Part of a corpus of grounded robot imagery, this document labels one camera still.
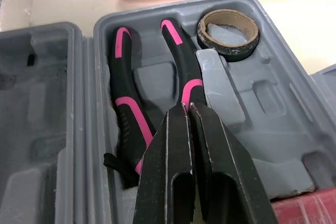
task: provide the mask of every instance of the black tape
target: black tape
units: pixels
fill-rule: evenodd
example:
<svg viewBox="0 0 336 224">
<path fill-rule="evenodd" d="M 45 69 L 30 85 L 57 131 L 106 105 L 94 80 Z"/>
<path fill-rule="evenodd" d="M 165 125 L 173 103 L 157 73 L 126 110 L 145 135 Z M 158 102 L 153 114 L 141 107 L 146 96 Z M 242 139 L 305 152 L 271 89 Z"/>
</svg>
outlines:
<svg viewBox="0 0 336 224">
<path fill-rule="evenodd" d="M 242 31 L 248 41 L 240 45 L 228 45 L 212 38 L 206 31 L 208 24 L 233 26 Z M 201 44 L 215 49 L 228 62 L 249 57 L 259 42 L 259 29 L 250 17 L 236 10 L 221 9 L 206 14 L 198 23 L 197 35 Z"/>
</svg>

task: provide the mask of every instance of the tool case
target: tool case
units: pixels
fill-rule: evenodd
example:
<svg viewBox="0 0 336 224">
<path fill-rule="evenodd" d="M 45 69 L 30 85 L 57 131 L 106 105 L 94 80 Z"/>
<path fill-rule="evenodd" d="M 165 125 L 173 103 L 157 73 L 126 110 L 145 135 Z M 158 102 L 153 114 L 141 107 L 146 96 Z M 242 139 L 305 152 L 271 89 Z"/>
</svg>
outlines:
<svg viewBox="0 0 336 224">
<path fill-rule="evenodd" d="M 227 127 L 252 156 L 269 199 L 335 186 L 336 66 L 308 76 L 257 0 L 192 0 L 105 16 L 93 38 L 71 23 L 0 33 L 0 223 L 132 223 L 137 187 L 124 189 L 103 166 L 119 132 L 107 61 L 112 32 L 133 29 L 133 78 L 157 128 L 179 88 L 161 20 L 177 19 L 201 49 L 197 23 L 217 9 L 243 12 L 260 30 L 253 54 L 227 64 L 244 112 Z"/>
</svg>

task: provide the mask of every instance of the white table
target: white table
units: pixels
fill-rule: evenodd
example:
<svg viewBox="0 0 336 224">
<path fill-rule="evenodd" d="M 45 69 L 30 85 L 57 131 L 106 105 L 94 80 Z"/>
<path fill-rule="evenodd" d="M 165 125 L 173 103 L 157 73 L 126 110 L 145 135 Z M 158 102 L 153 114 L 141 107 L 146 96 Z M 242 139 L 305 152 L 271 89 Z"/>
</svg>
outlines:
<svg viewBox="0 0 336 224">
<path fill-rule="evenodd" d="M 3 0 L 0 30 L 75 23 L 92 36 L 109 13 L 181 0 Z M 336 63 L 336 0 L 259 0 L 308 74 Z"/>
</svg>

